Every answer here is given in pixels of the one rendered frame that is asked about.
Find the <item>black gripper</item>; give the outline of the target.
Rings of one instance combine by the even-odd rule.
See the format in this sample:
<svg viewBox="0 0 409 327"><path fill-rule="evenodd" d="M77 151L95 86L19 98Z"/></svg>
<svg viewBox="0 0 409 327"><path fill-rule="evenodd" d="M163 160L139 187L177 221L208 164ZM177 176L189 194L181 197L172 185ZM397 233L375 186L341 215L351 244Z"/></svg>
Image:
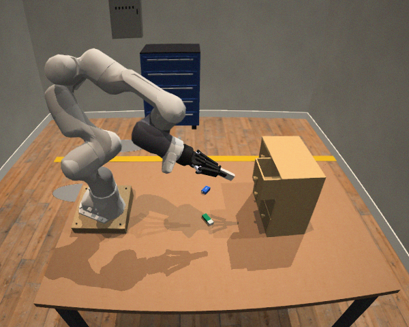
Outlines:
<svg viewBox="0 0 409 327"><path fill-rule="evenodd" d="M184 144L183 152L176 162L182 166L189 165L192 168L195 168L196 174L204 174L213 177L217 177L218 175L229 181L235 177L233 173L221 168L221 165L218 166L217 162L207 157L200 150L195 152L192 147L186 144Z"/></svg>

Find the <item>brown wooden chest of drawers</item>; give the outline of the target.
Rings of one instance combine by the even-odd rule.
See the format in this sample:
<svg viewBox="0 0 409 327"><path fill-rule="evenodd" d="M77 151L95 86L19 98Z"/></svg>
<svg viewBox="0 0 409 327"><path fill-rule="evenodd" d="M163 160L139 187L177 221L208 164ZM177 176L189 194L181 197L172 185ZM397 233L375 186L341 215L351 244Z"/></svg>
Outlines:
<svg viewBox="0 0 409 327"><path fill-rule="evenodd" d="M281 177L267 237L305 234L326 176L299 136L262 136Z"/></svg>

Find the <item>tan wooden drawer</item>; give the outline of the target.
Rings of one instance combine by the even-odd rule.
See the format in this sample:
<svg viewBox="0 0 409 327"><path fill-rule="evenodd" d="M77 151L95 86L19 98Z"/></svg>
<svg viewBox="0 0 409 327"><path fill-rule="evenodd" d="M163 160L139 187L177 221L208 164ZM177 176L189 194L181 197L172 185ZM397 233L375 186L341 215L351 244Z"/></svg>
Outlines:
<svg viewBox="0 0 409 327"><path fill-rule="evenodd" d="M281 178L271 157L255 158L252 178L260 200L277 199Z"/></svg>
<svg viewBox="0 0 409 327"><path fill-rule="evenodd" d="M269 212L267 210L267 206L266 206L264 200L262 200L262 204L261 204L261 208L260 208L260 214L261 214L260 217L262 218L262 222L263 222L263 225L264 225L265 232L267 234L268 229L269 229L269 225L270 225L270 222L271 222L271 218L270 218L270 215L269 215Z"/></svg>
<svg viewBox="0 0 409 327"><path fill-rule="evenodd" d="M257 192L255 185L254 185L254 191ZM260 205L261 205L262 200L259 199L258 192L257 193L256 192L254 192L254 196L255 196L255 199L258 205L258 209L260 211Z"/></svg>
<svg viewBox="0 0 409 327"><path fill-rule="evenodd" d="M262 144L261 144L261 148L260 148L260 156L259 157L260 158L271 157L269 152L268 152L268 149L267 149L267 147L266 147L266 145L265 145L265 143L263 141L263 139L262 139Z"/></svg>
<svg viewBox="0 0 409 327"><path fill-rule="evenodd" d="M276 202L276 200L265 200L265 202L266 202L266 204L267 204L267 208L268 208L268 210L269 210L269 214L270 214L270 216L271 216L271 218L272 218L272 214L273 214L273 210L274 210L274 207L275 207L275 202Z"/></svg>

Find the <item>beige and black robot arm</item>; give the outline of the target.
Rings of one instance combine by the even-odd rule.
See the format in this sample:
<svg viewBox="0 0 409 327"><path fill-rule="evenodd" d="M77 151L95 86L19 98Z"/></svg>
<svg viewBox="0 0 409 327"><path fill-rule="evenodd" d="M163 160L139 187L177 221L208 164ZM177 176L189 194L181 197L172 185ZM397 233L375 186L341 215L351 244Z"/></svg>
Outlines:
<svg viewBox="0 0 409 327"><path fill-rule="evenodd" d="M78 58L53 56L47 60L44 71L54 83L44 97L55 123L65 137L85 141L61 160L62 172L66 178L84 181L89 186L79 213L105 224L121 215L125 208L112 172L103 167L121 152L122 143L116 133L100 129L88 119L74 90L87 78L110 95L133 92L152 105L152 111L135 124L132 142L161 157L162 172L166 174L172 172L183 152L181 137L171 136L170 130L185 118L186 107L176 95L94 48Z"/></svg>

